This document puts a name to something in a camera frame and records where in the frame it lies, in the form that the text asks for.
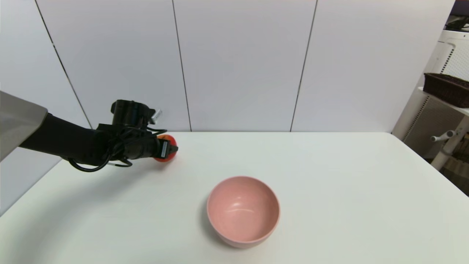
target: cable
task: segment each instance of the cable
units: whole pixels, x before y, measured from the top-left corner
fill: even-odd
[[[106,151],[106,154],[107,154],[106,159],[98,167],[91,168],[91,169],[84,168],[84,167],[78,165],[78,163],[76,163],[76,161],[73,158],[69,158],[68,162],[70,163],[70,165],[72,165],[74,168],[78,169],[79,171],[84,171],[84,172],[99,171],[109,163],[109,161],[111,160],[111,158],[113,156],[116,156],[121,151],[124,151],[126,146],[128,146],[130,144],[133,144],[135,142],[138,142],[139,140],[146,139],[146,138],[153,138],[153,137],[156,137],[160,134],[163,134],[163,133],[167,132],[166,129],[153,129],[153,128],[147,128],[147,129],[150,130],[150,131],[154,131],[156,133],[145,135],[145,136],[139,137],[137,139],[131,138],[132,141],[127,141],[126,142],[125,137],[127,135],[129,135],[130,132],[132,132],[132,130],[138,130],[138,131],[141,131],[141,132],[146,132],[146,130],[143,130],[143,129],[140,129],[140,128],[135,128],[135,127],[125,127],[125,128],[123,128],[119,132],[120,135],[118,137],[109,140],[109,142],[108,142],[109,149]],[[127,158],[122,158],[119,161],[121,161],[122,163],[125,163],[125,165],[122,165],[122,164],[113,164],[113,165],[117,166],[117,167],[130,167],[130,166],[132,166],[132,162],[130,162]]]
[[[104,166],[107,165],[107,163],[109,162],[109,160],[111,159],[111,155],[108,155],[106,160],[98,167],[96,168],[92,168],[92,169],[88,169],[88,168],[84,168],[80,165],[78,165],[76,163],[76,161],[72,158],[68,158],[68,163],[70,163],[70,165],[72,165],[75,169],[78,169],[80,171],[84,171],[84,172],[95,172],[95,171],[99,171],[101,170],[102,168],[104,168]]]
[[[466,24],[469,23],[469,16],[458,16],[456,20],[445,24],[446,30],[460,31],[462,29],[468,28]]]

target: white wall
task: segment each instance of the white wall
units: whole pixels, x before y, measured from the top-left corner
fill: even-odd
[[[170,0],[38,0],[57,52],[93,128],[111,104],[161,108],[158,127],[189,131]]]
[[[292,130],[390,132],[453,3],[320,0]]]
[[[194,131],[289,131],[315,0],[174,0]]]
[[[3,0],[0,12],[0,89],[89,127],[34,0]],[[0,215],[59,160],[22,148],[4,159],[0,163]]]

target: red ball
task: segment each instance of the red ball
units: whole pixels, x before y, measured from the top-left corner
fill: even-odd
[[[176,140],[171,135],[166,135],[166,134],[165,135],[159,135],[159,136],[157,136],[157,138],[162,139],[162,140],[169,140],[169,142],[172,146],[177,146]],[[157,158],[154,158],[154,159],[159,161],[159,162],[168,162],[168,161],[172,160],[174,158],[174,156],[176,156],[176,152],[173,152],[173,153],[169,154],[168,158],[166,158],[166,159],[157,159]]]

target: woven basket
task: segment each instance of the woven basket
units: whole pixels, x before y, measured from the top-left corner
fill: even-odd
[[[424,92],[460,108],[469,108],[469,82],[446,74],[424,73]]]

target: bowl rim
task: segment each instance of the bowl rim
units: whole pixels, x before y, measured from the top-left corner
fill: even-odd
[[[279,208],[279,216],[277,217],[277,221],[275,222],[274,226],[272,227],[272,229],[267,233],[265,234],[264,236],[262,236],[261,238],[258,238],[258,239],[255,239],[255,240],[250,240],[250,241],[237,241],[237,240],[233,240],[233,239],[230,239],[226,236],[224,236],[214,225],[213,225],[213,222],[212,222],[212,219],[210,218],[210,213],[209,213],[209,204],[210,204],[210,198],[212,197],[212,194],[213,194],[213,191],[219,186],[221,185],[222,183],[226,182],[226,181],[229,181],[229,180],[232,180],[234,178],[249,178],[249,179],[254,179],[262,184],[264,184],[273,194],[273,196],[275,197],[275,201],[277,201],[277,205],[278,205],[278,208]],[[279,199],[277,198],[277,195],[275,194],[275,192],[272,190],[272,188],[270,188],[270,186],[268,186],[265,182],[257,179],[257,178],[254,178],[254,177],[250,177],[250,176],[243,176],[243,175],[240,175],[240,176],[232,176],[232,177],[229,177],[229,178],[226,178],[224,179],[223,181],[219,182],[213,189],[212,191],[210,192],[208,198],[207,198],[207,206],[206,206],[206,211],[207,211],[207,217],[208,217],[208,220],[210,222],[210,224],[212,225],[212,227],[215,229],[215,231],[217,232],[218,235],[222,236],[223,238],[225,238],[226,240],[228,241],[231,241],[231,242],[234,242],[234,243],[239,243],[239,244],[252,244],[252,243],[257,243],[257,242],[260,242],[260,241],[263,241],[265,240],[267,237],[269,237],[273,231],[275,230],[275,228],[277,227],[279,221],[280,221],[280,202],[279,202]]]

